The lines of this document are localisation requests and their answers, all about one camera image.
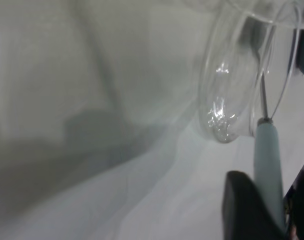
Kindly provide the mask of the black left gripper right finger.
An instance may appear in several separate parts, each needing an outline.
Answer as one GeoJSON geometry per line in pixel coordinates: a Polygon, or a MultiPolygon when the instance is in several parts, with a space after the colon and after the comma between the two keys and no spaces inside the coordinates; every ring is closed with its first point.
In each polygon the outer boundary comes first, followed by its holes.
{"type": "Polygon", "coordinates": [[[304,240],[304,165],[284,197],[287,239],[304,240]]]}

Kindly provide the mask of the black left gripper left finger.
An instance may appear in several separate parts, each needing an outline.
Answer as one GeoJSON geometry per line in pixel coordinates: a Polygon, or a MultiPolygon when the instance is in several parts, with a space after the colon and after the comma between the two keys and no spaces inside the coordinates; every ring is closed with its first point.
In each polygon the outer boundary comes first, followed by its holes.
{"type": "Polygon", "coordinates": [[[247,174],[229,171],[222,201],[225,240],[284,240],[263,200],[247,174]]]}

